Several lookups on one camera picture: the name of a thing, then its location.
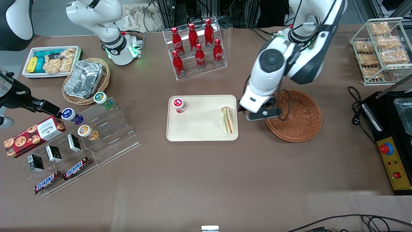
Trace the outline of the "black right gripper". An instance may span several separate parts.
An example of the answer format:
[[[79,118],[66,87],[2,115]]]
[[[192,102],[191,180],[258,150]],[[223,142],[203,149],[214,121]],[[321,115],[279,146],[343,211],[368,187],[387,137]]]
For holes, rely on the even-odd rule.
[[[32,96],[29,87],[14,78],[13,72],[0,69],[0,105],[8,109],[24,108],[61,118],[60,108],[47,100]]]

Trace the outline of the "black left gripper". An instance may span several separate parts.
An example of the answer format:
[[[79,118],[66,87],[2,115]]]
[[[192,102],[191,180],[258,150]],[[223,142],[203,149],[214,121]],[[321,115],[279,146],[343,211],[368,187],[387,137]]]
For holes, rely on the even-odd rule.
[[[280,99],[279,97],[272,96],[266,103],[265,103],[265,110],[277,110],[277,111],[284,111],[280,106]],[[246,108],[244,108],[240,100],[238,101],[238,112],[245,114]]]

